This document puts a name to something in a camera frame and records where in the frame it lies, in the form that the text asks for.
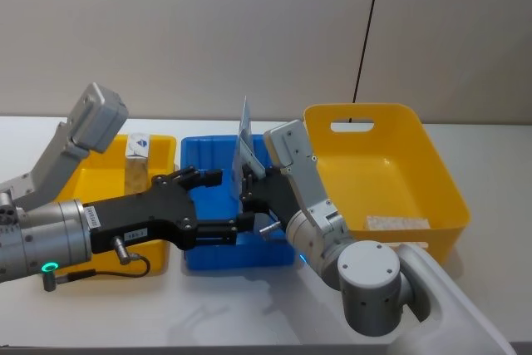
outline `blue plastic tray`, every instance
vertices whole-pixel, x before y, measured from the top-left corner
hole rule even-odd
[[[198,187],[190,191],[198,219],[233,218],[239,203],[231,196],[231,165],[237,136],[196,136],[181,141],[181,165],[193,165],[199,170],[222,169],[222,185]],[[264,166],[271,166],[262,135],[254,135],[255,155]],[[231,269],[253,266],[290,265],[292,246],[279,231],[265,241],[253,233],[240,233],[236,245],[200,246],[185,251],[187,267],[193,270]]]

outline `white wall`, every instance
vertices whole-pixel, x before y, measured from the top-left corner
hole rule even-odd
[[[65,115],[90,81],[133,116],[301,116],[351,101],[371,0],[0,0],[0,114]]]
[[[532,0],[376,0],[357,101],[532,122]]]

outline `green led ring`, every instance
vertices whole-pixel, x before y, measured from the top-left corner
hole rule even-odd
[[[57,262],[46,262],[41,267],[41,271],[46,273],[46,272],[51,272],[52,270],[56,270],[57,268],[59,268],[59,264]]]

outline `white table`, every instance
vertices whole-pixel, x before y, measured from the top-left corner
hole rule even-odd
[[[0,181],[30,170],[60,118],[0,117]],[[254,122],[255,133],[278,122]],[[236,121],[128,120],[123,133],[234,134]],[[532,126],[426,126],[472,221],[446,270],[512,342],[532,340]],[[179,163],[179,151],[176,162]],[[191,273],[172,246],[166,274],[42,290],[37,276],[0,285],[0,344],[124,347],[389,343],[343,318],[339,293],[306,265]],[[415,324],[409,312],[398,329]]]

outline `yellow bin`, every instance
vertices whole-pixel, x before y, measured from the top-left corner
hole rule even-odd
[[[349,118],[373,125],[333,130]],[[399,104],[322,104],[304,119],[325,189],[354,237],[426,242],[443,263],[470,216],[416,113]],[[430,228],[368,230],[374,216],[428,219]]]
[[[124,194],[126,174],[126,135],[118,135],[103,154],[92,152],[77,167],[74,175],[56,198],[56,201],[79,199],[82,203],[110,199]],[[171,136],[150,136],[148,158],[149,179],[154,175],[169,174],[174,171],[175,138]],[[144,255],[151,263],[150,274],[162,274],[168,264],[169,245],[162,240],[132,245],[131,252]],[[62,269],[73,272],[83,269],[111,270],[117,272],[144,272],[145,264],[131,262],[122,266],[114,251],[93,254],[92,260]]]

